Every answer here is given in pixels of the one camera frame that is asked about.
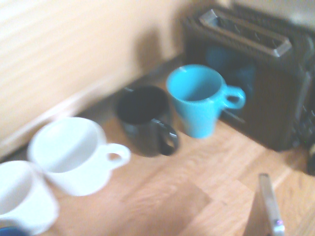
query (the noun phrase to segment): white cup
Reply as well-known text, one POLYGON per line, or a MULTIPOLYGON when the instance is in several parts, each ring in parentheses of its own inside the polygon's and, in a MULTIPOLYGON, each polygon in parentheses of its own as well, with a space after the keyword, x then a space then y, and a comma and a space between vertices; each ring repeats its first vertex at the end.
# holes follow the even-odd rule
POLYGON ((29 161, 47 178, 73 196, 92 194, 109 181, 111 171, 130 160, 130 150, 107 144, 103 129, 94 121, 63 118, 40 129, 28 147, 29 161), (114 160, 109 154, 120 156, 114 160))
POLYGON ((58 215, 59 204, 33 163, 0 165, 0 221, 11 220, 37 235, 48 230, 58 215))

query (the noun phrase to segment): dark blue mug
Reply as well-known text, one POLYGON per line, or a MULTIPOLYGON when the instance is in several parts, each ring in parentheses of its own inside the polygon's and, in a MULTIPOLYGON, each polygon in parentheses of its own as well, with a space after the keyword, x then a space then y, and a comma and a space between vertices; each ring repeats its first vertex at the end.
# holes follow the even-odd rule
POLYGON ((213 134, 223 109, 240 109, 246 101, 242 89, 227 86, 215 70, 203 65, 185 65, 173 71, 166 82, 185 132, 193 138, 213 134), (237 97, 231 102, 228 97, 237 97))

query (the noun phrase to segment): turquoise mug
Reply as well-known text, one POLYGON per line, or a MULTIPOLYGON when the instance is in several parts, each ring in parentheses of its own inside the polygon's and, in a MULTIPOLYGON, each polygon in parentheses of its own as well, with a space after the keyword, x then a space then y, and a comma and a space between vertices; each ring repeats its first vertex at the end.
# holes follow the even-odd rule
POLYGON ((179 67, 169 75, 166 87, 186 134, 193 138, 211 136, 222 110, 240 109, 246 101, 242 89, 227 86, 218 72, 203 65, 179 67), (232 102, 228 97, 238 99, 232 102))

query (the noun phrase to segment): wall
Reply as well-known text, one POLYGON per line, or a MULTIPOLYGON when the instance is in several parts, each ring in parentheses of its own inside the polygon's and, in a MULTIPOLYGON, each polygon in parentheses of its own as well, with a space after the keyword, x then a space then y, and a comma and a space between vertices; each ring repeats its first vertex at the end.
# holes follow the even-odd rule
POLYGON ((178 55, 178 19, 196 2, 0 1, 0 158, 178 55))

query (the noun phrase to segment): mug handle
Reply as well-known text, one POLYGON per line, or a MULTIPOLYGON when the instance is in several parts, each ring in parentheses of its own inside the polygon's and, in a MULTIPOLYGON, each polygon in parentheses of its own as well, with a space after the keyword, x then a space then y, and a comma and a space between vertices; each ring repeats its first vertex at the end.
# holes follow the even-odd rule
POLYGON ((165 124, 161 121, 158 122, 158 132, 159 132, 159 139, 160 139, 160 153, 164 156, 172 155, 179 146, 179 139, 177 136, 176 131, 169 125, 165 124), (174 146, 170 146, 167 142, 162 138, 163 134, 168 136, 174 146))
POLYGON ((131 151, 125 147, 124 145, 120 144, 107 144, 102 146, 105 153, 114 153, 120 156, 120 158, 115 158, 114 160, 109 161, 109 169, 113 170, 118 167, 121 167, 127 164, 130 161, 131 151))
POLYGON ((246 95, 241 88, 234 86, 226 86, 225 89, 223 90, 223 93, 225 94, 225 97, 223 98, 223 105, 226 108, 240 109, 244 107, 246 95), (238 97, 238 101, 231 102, 227 99, 228 97, 238 97))

